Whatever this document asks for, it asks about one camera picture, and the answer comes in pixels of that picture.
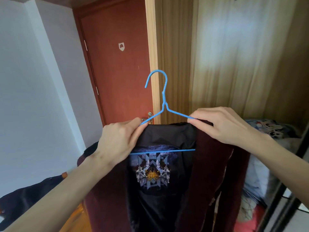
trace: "zipper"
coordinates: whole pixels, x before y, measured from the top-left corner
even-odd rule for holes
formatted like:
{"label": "zipper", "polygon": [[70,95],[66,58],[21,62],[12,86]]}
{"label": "zipper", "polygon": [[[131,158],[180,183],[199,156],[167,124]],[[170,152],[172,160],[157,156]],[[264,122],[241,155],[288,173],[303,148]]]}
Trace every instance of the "zipper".
{"label": "zipper", "polygon": [[[232,155],[233,155],[233,152],[234,152],[234,149],[232,150],[232,152],[231,152],[231,154],[230,154],[230,157],[228,158],[227,161],[230,160],[230,158],[231,158]],[[222,183],[223,183],[223,181],[224,181],[224,177],[225,177],[225,173],[226,173],[226,167],[227,167],[227,164],[226,164],[225,169],[224,169],[222,182],[221,182],[221,183],[219,184],[219,186],[216,188],[216,191],[215,191],[215,192],[217,192],[217,190],[219,190],[220,186],[222,185]],[[209,206],[211,206],[215,201],[216,201],[216,199],[215,199],[215,198],[212,198],[212,199],[211,199],[211,202],[210,202],[210,204],[209,204]],[[204,227],[204,224],[205,224],[205,220],[206,220],[206,213],[205,213],[205,215],[204,215],[204,220],[203,220],[203,223],[202,223],[202,227],[201,227],[201,229],[200,229],[199,232],[201,232],[201,231],[203,230],[203,227]]]}

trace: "jacket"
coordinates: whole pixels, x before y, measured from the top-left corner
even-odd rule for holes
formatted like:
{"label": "jacket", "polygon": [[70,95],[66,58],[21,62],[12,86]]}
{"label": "jacket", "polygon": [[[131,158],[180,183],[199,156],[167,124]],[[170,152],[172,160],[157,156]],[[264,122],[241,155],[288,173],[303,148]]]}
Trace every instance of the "jacket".
{"label": "jacket", "polygon": [[[89,147],[78,165],[96,148]],[[195,151],[166,154],[166,148]],[[149,125],[132,152],[141,150],[158,153],[129,156],[86,196],[93,232],[212,231],[219,194],[214,232],[233,231],[248,152],[188,123]]]}

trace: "jacket sleeve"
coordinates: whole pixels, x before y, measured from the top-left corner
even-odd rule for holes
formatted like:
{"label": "jacket sleeve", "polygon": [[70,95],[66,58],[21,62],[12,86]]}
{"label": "jacket sleeve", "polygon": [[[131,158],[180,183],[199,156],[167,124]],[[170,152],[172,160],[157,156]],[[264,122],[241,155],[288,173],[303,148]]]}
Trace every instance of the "jacket sleeve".
{"label": "jacket sleeve", "polygon": [[226,166],[213,232],[231,232],[238,216],[250,154],[235,147]]}

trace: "right hand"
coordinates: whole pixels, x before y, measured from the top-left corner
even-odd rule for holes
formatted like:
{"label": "right hand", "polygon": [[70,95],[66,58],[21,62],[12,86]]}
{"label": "right hand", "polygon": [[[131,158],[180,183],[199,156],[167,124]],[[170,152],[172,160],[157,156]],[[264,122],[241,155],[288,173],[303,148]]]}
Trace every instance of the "right hand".
{"label": "right hand", "polygon": [[[233,109],[228,107],[199,108],[193,112],[188,123],[204,131],[209,136],[226,144],[239,146],[247,151],[256,140],[268,140],[265,135],[246,123]],[[207,120],[214,124],[211,126],[200,120]]]}

